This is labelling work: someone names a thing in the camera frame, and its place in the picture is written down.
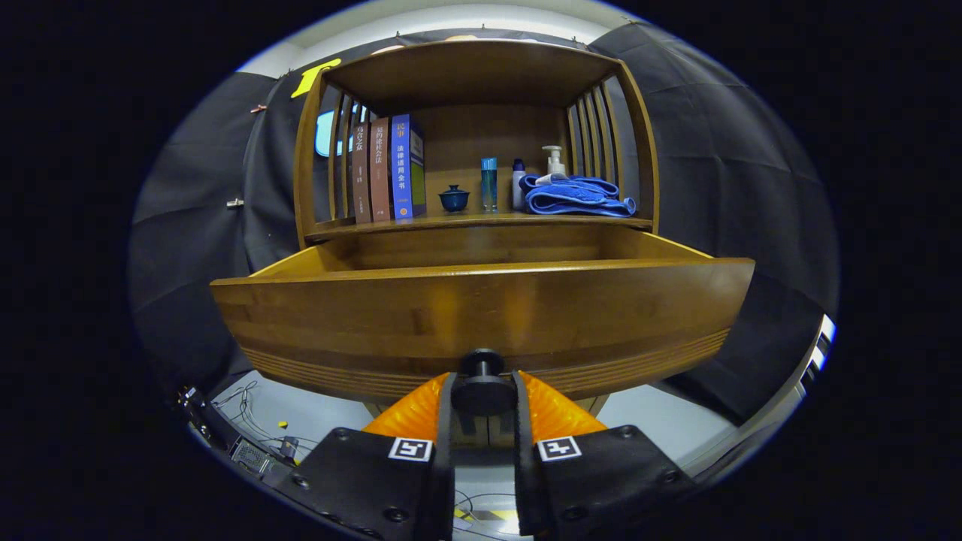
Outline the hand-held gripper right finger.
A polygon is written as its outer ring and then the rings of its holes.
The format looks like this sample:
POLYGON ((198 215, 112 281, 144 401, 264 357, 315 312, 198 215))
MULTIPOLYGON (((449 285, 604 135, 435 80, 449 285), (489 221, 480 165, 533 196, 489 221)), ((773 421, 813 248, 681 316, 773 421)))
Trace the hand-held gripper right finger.
POLYGON ((604 427, 516 370, 515 496, 520 533, 628 538, 694 495, 697 483, 635 425, 604 427))

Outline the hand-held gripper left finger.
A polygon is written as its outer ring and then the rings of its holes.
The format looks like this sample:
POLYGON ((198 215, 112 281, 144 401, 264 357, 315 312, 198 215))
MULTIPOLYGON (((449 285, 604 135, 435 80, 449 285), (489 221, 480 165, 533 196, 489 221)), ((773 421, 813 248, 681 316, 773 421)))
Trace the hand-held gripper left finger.
POLYGON ((334 428, 276 483, 276 491, 319 521, 325 540, 450 540, 456 380, 448 372, 425 384, 434 424, 429 437, 334 428))

